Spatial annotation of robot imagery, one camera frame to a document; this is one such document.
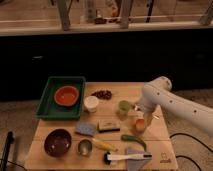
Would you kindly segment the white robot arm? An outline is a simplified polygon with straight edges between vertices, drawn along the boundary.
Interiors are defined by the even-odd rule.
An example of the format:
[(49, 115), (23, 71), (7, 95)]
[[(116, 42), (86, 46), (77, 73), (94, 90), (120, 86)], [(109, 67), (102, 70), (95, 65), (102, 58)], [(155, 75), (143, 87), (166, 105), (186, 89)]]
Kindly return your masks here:
[(139, 108), (144, 114), (151, 115), (160, 105), (213, 136), (213, 108), (177, 96), (171, 89), (172, 82), (165, 76), (146, 82), (141, 89)]

